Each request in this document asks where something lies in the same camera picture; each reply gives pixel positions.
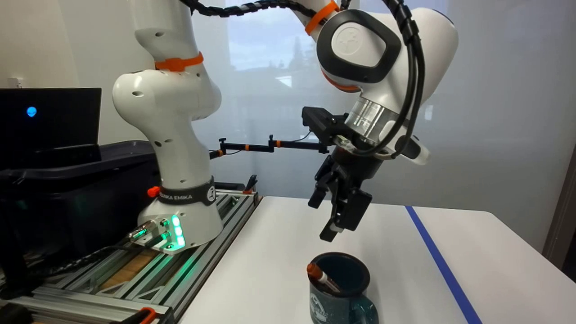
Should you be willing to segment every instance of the white wall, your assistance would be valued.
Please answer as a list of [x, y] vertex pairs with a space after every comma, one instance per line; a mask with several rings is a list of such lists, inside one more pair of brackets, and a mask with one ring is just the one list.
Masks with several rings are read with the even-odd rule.
[[[367, 186], [376, 201], [487, 208], [539, 248], [576, 141], [570, 82], [576, 1], [406, 3], [449, 14], [460, 46], [417, 123], [419, 138], [431, 149], [430, 165], [395, 159]], [[361, 0], [359, 6], [381, 8], [381, 3]], [[30, 86], [107, 89], [120, 71], [147, 62], [131, 37], [127, 1], [3, 0], [0, 23], [0, 86], [5, 75], [17, 71]], [[302, 105], [340, 113], [354, 98], [325, 84], [313, 42], [286, 10], [197, 17], [194, 26], [208, 69], [224, 93], [219, 111], [194, 123], [210, 147], [217, 136], [235, 141], [264, 141], [269, 132], [295, 138], [305, 132]], [[136, 131], [115, 114], [106, 91], [100, 141], [133, 136]], [[307, 150], [241, 152], [215, 159], [212, 168], [224, 176], [257, 172], [266, 194], [307, 195], [320, 161], [322, 156]]]

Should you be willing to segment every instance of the blue cup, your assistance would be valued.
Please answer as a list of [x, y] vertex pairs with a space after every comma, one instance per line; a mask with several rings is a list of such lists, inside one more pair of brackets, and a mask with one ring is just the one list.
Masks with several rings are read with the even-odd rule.
[[329, 251], [316, 255], [311, 264], [329, 276], [329, 284], [307, 276], [309, 316], [314, 324], [377, 324], [377, 309], [363, 294], [370, 273], [361, 260]]

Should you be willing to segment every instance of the computer monitor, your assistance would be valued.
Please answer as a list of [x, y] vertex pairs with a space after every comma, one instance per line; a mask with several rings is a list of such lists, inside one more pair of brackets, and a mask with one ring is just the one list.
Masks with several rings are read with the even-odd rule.
[[100, 87], [1, 87], [0, 168], [95, 158]]

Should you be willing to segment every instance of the blue line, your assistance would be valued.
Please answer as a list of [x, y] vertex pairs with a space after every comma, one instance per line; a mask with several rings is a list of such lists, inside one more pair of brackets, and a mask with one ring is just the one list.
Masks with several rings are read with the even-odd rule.
[[437, 249], [431, 235], [428, 233], [426, 226], [421, 222], [417, 212], [413, 210], [413, 206], [406, 204], [406, 210], [421, 235], [421, 239], [424, 240], [428, 251], [431, 253], [431, 258], [435, 262], [435, 266], [439, 267], [439, 271], [442, 273], [457, 305], [460, 307], [464, 318], [467, 324], [482, 324], [480, 316], [476, 314], [476, 311], [473, 309], [471, 302], [467, 300], [464, 289], [460, 287], [460, 284], [457, 282], [457, 278], [453, 276], [448, 262], [444, 260], [442, 253]]

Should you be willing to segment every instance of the table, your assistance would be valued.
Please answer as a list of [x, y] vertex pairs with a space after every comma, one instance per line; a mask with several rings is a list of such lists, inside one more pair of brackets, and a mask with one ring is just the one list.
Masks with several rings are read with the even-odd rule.
[[576, 321], [576, 284], [489, 212], [372, 203], [354, 231], [325, 242], [329, 208], [264, 197], [179, 321], [309, 324], [304, 267], [331, 249], [368, 266], [383, 324]]

